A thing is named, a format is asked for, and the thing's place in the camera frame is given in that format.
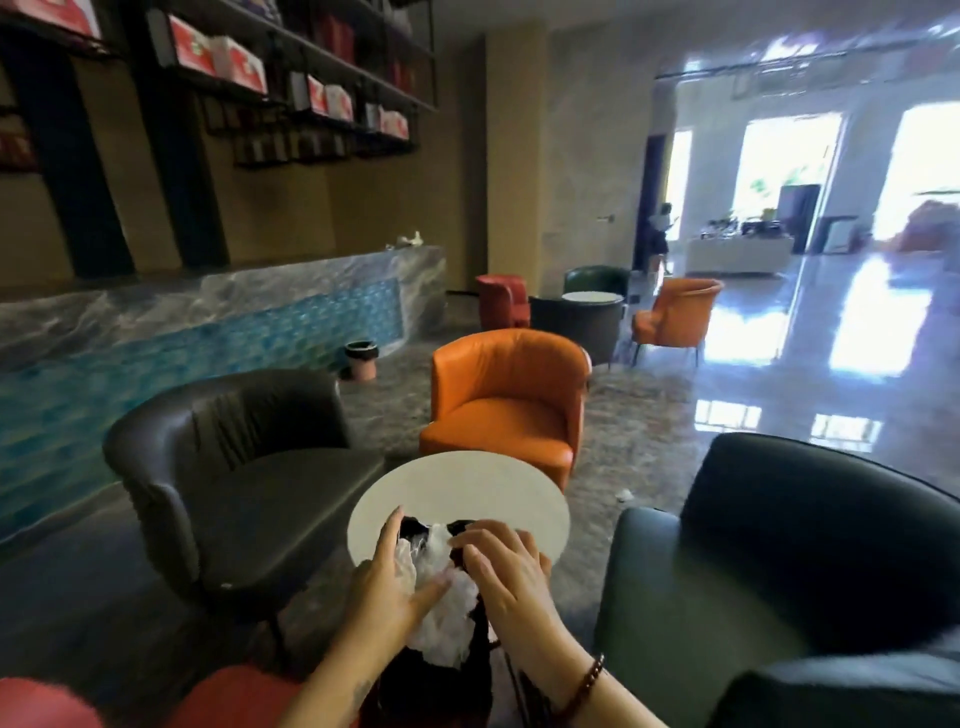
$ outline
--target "woman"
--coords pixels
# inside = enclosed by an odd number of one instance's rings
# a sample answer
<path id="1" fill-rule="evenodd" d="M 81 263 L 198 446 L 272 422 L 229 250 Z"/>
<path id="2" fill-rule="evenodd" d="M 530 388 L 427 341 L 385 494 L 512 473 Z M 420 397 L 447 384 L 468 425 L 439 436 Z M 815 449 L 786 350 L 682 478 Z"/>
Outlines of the woman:
<path id="1" fill-rule="evenodd" d="M 450 572 L 413 595 L 404 591 L 394 567 L 402 519 L 397 508 L 384 524 L 373 560 L 357 570 L 347 619 L 278 728 L 350 725 L 373 682 L 446 593 Z M 478 521 L 450 545 L 464 550 L 467 572 L 510 659 L 558 713 L 566 711 L 570 723 L 580 727 L 663 728 L 612 675 L 593 674 L 593 658 L 557 614 L 548 584 L 550 561 L 529 533 Z"/>

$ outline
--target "black armchair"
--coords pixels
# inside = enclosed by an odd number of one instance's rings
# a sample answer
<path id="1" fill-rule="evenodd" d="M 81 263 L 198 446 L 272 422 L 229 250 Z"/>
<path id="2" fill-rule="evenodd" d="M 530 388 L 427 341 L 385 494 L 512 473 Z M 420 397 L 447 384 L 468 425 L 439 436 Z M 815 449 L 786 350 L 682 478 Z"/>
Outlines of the black armchair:
<path id="1" fill-rule="evenodd" d="M 622 514 L 594 646 L 671 728 L 955 725 L 958 624 L 960 501 L 735 433 L 679 518 Z"/>
<path id="2" fill-rule="evenodd" d="M 270 622 L 340 544 L 383 473 L 356 449 L 333 377 L 263 370 L 187 384 L 110 429 L 147 553 L 170 587 L 212 613 Z"/>
<path id="3" fill-rule="evenodd" d="M 623 303 L 579 303 L 530 297 L 530 328 L 565 336 L 589 354 L 593 366 L 610 364 L 620 335 Z"/>

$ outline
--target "small round table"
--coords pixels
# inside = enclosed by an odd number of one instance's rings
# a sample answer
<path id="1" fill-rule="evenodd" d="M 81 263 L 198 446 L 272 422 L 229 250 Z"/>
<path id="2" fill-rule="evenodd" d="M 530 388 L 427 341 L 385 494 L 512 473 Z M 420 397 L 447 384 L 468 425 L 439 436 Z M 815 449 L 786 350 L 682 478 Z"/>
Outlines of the small round table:
<path id="1" fill-rule="evenodd" d="M 573 301 L 574 303 L 622 303 L 623 296 L 618 293 L 607 293 L 606 291 L 573 291 L 562 295 L 564 301 Z"/>
<path id="2" fill-rule="evenodd" d="M 421 523 L 493 519 L 529 531 L 556 562 L 570 534 L 566 498 L 528 463 L 477 450 L 412 460 L 377 480 L 350 515 L 347 549 L 354 564 L 373 557 L 384 522 L 399 506 Z"/>

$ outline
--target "red armchair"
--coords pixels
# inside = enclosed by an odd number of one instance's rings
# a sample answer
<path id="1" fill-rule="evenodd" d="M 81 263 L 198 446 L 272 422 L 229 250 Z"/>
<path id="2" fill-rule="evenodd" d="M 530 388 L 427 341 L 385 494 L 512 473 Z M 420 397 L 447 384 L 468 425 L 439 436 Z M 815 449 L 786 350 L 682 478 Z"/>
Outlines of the red armchair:
<path id="1" fill-rule="evenodd" d="M 527 284 L 520 276 L 477 276 L 480 284 L 480 327 L 529 328 Z"/>

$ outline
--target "marble wall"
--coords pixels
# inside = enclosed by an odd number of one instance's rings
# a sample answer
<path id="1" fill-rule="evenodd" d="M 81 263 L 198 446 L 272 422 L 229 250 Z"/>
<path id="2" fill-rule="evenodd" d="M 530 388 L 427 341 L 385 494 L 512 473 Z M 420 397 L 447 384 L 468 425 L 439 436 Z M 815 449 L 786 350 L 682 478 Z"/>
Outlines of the marble wall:
<path id="1" fill-rule="evenodd" d="M 113 482 L 103 436 L 158 392 L 438 327 L 444 267 L 424 247 L 0 303 L 0 540 Z"/>

